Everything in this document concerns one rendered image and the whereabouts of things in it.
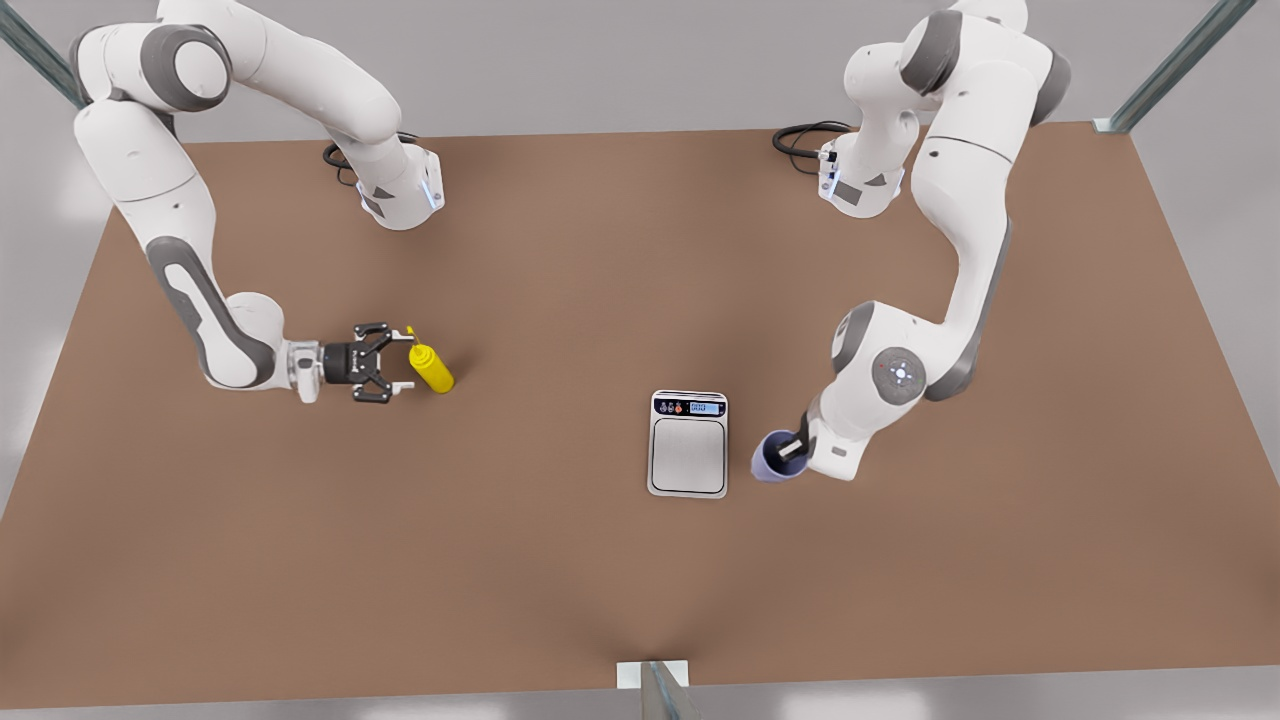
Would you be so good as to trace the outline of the blue cup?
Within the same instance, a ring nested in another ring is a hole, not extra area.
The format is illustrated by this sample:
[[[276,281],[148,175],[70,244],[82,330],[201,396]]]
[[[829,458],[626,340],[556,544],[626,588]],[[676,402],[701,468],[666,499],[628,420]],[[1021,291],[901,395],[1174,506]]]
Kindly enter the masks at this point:
[[[804,457],[782,461],[778,456],[778,445],[795,439],[795,436],[796,432],[774,430],[762,439],[751,456],[751,474],[758,480],[781,483],[799,477],[806,470],[808,462]]]

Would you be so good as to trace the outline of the yellow sauce bottle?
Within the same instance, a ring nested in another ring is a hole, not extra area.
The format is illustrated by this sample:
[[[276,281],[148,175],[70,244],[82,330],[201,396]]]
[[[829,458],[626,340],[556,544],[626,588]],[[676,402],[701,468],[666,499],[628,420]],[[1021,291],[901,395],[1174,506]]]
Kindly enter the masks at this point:
[[[408,354],[412,369],[416,370],[433,392],[438,395],[449,393],[454,388],[454,377],[440,355],[433,347],[421,342],[411,325],[406,327],[406,334],[412,341]]]

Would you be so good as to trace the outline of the silver kitchen scale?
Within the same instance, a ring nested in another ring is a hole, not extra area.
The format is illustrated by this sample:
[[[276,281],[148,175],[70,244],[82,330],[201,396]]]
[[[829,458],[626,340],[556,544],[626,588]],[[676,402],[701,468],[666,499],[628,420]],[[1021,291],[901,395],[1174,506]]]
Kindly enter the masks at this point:
[[[650,400],[646,488],[654,496],[722,498],[728,489],[728,400],[659,389]]]

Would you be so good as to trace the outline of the silver frame post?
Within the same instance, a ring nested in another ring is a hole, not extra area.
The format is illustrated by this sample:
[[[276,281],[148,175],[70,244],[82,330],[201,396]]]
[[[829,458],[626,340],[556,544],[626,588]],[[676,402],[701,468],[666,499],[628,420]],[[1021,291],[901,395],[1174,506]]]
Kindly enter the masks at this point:
[[[86,102],[67,59],[8,0],[0,0],[0,38],[77,110]]]
[[[641,720],[703,720],[689,680],[687,660],[616,664],[616,687],[640,691]]]
[[[1258,0],[1217,0],[1176,47],[1108,117],[1091,124],[1098,135],[1129,135],[1217,45]]]

